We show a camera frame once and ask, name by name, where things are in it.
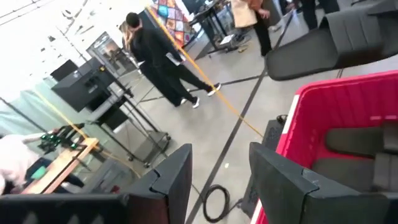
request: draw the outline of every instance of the red plastic bin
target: red plastic bin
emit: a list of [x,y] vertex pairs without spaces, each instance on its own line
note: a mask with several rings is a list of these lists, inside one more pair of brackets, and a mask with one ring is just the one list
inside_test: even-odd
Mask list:
[[[380,126],[397,119],[398,70],[311,83],[293,98],[277,152],[307,168],[322,157],[355,159],[326,149],[327,130]],[[260,201],[251,224],[268,224]]]

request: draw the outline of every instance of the concrete floor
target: concrete floor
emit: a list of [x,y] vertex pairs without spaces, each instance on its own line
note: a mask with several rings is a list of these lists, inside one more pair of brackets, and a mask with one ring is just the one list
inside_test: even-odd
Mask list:
[[[343,2],[341,5],[348,6],[349,4]],[[322,15],[322,11],[319,11],[319,18]],[[271,34],[274,45],[282,30]],[[302,14],[294,14],[281,45],[291,42],[307,32],[308,29],[303,21]],[[196,61],[213,83],[225,83],[255,77],[263,72],[264,59],[260,57],[256,36],[253,31],[249,35],[252,37],[249,48],[241,54],[238,52],[213,54],[211,58],[204,57]],[[206,43],[205,36],[197,40],[189,51],[192,58],[196,57]],[[187,66],[199,76],[191,65]],[[342,78],[393,69],[398,69],[398,57],[346,68],[343,70]],[[244,119],[263,134],[268,120],[274,119],[278,114],[288,112],[294,93],[298,88],[317,80],[330,80],[337,78],[337,76],[338,70],[285,82],[275,82],[269,77],[264,77],[262,81],[253,78],[245,82],[225,85],[221,89],[221,93],[239,114],[246,105],[247,113],[244,115]],[[142,85],[140,87],[142,90],[150,91],[148,94],[141,94],[145,97],[139,103],[139,106],[154,120],[154,123],[160,126],[162,130],[169,132],[173,138],[167,154],[173,153],[182,144],[191,143],[193,145],[192,184],[198,190],[204,188],[220,154],[226,152],[220,168],[214,171],[214,181],[211,184],[220,184],[226,187],[231,195],[231,203],[235,203],[239,198],[242,198],[251,174],[248,159],[249,143],[253,141],[261,142],[262,138],[244,123],[238,126],[236,135],[231,138],[231,132],[236,128],[238,117],[217,96],[209,98],[204,91],[196,91],[193,94],[201,98],[199,108],[193,110],[189,102],[179,108],[174,108],[164,98],[153,100],[153,98],[160,97],[160,94],[151,87],[150,83],[143,80],[140,85]],[[254,89],[256,85],[259,85],[257,91]],[[162,156],[160,156],[154,166],[162,159]],[[145,169],[140,168],[140,172],[145,173],[145,171]],[[198,196],[198,193],[192,188],[187,217],[198,200]],[[215,192],[209,198],[207,209],[210,216],[215,217],[221,213],[223,200],[220,192]],[[195,215],[193,223],[207,223],[202,213],[202,207]],[[250,223],[250,219],[240,209],[235,208],[220,223]]]

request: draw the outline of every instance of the wooden board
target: wooden board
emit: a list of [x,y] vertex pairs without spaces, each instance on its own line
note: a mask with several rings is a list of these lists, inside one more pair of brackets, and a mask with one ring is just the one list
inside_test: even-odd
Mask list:
[[[97,145],[98,140],[95,138],[85,139],[82,144],[87,147],[78,156],[79,160],[83,160],[93,148]],[[65,178],[73,172],[79,165],[78,160],[73,160],[79,151],[71,151],[65,149],[61,154],[47,167],[47,173],[39,180],[34,180],[22,194],[50,194],[52,193]]]

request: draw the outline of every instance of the black jacket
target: black jacket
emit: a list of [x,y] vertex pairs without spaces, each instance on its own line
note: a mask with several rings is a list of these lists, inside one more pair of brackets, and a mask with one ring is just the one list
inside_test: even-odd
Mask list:
[[176,60],[182,61],[178,51],[160,29],[141,28],[137,30],[130,48],[139,62],[151,63],[156,68],[175,66],[166,57],[169,52]]

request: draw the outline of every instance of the colorful quilt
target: colorful quilt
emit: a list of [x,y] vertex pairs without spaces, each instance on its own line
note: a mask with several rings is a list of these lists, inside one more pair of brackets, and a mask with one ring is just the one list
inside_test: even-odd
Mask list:
[[195,30],[189,25],[175,0],[155,0],[152,10],[181,47],[195,35]]

